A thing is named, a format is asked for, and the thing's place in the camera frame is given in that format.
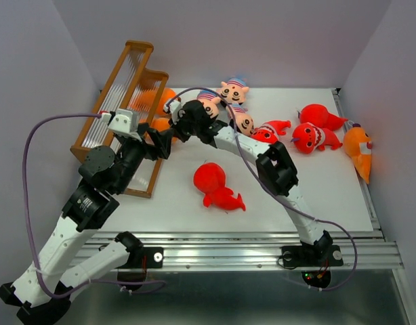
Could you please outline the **orange shark plush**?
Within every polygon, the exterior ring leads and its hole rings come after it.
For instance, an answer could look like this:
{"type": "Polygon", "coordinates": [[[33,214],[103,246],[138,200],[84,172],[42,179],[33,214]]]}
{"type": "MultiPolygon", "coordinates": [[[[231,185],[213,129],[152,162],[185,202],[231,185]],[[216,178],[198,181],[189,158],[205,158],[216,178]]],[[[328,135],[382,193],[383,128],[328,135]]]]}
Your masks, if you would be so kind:
{"type": "Polygon", "coordinates": [[[361,125],[354,123],[345,133],[343,148],[356,172],[366,184],[369,184],[373,142],[361,125]]]}
{"type": "Polygon", "coordinates": [[[166,117],[154,118],[150,124],[150,127],[156,129],[158,132],[166,131],[171,128],[169,119],[166,117]]]}
{"type": "MultiPolygon", "coordinates": [[[[155,113],[157,115],[165,115],[165,112],[163,110],[164,105],[174,96],[176,95],[176,92],[171,88],[164,88],[159,102],[155,108],[155,113]]],[[[145,110],[149,111],[151,109],[151,106],[154,104],[154,99],[157,96],[157,88],[146,90],[138,95],[136,95],[129,103],[129,107],[134,110],[145,110]]]]}

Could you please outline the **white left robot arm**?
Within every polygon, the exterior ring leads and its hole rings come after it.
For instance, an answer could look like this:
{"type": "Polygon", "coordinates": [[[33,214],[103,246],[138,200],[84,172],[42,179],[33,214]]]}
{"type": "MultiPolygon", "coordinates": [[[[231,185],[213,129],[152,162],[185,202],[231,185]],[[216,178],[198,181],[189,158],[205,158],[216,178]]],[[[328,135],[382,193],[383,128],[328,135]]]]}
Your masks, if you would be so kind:
{"type": "Polygon", "coordinates": [[[40,251],[33,250],[32,265],[14,282],[2,284],[0,298],[18,307],[23,324],[55,324],[75,297],[116,268],[159,268],[161,247],[146,248],[130,232],[121,232],[102,250],[70,267],[82,246],[118,208],[122,194],[144,159],[167,158],[173,131],[159,132],[143,123],[135,133],[116,134],[118,151],[97,146],[79,167],[82,179],[58,218],[55,229],[40,251]]]}

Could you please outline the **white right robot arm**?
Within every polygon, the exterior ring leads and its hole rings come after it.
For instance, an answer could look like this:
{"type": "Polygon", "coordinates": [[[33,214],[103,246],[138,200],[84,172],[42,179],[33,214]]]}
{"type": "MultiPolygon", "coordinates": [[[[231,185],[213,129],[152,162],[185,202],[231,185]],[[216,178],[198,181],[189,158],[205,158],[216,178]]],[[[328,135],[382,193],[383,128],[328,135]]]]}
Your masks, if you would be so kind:
{"type": "Polygon", "coordinates": [[[295,226],[304,259],[318,264],[327,258],[333,239],[310,215],[300,192],[297,168],[283,143],[267,144],[243,135],[229,124],[211,118],[197,100],[185,104],[170,100],[164,111],[171,115],[169,124],[183,142],[196,136],[204,144],[241,157],[247,167],[255,167],[256,180],[285,208],[295,226]]]}

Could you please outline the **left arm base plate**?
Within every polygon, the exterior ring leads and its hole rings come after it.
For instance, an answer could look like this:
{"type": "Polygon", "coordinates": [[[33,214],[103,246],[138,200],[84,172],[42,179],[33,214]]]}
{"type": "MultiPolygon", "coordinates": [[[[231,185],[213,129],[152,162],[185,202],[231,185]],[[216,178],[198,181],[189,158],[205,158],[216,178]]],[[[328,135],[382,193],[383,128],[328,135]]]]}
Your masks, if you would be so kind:
{"type": "Polygon", "coordinates": [[[130,253],[125,263],[118,266],[118,269],[161,269],[163,259],[163,247],[144,246],[135,253],[130,253]]]}

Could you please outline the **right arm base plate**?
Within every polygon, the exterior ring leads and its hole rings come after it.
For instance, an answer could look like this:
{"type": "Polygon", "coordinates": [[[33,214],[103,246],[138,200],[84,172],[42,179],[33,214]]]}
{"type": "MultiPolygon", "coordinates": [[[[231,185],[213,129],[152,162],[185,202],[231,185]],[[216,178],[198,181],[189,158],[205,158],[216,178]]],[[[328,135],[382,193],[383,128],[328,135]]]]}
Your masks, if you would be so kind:
{"type": "Polygon", "coordinates": [[[340,267],[344,265],[340,247],[333,245],[322,257],[317,257],[311,248],[304,246],[282,246],[277,264],[285,269],[311,267],[340,267]]]}

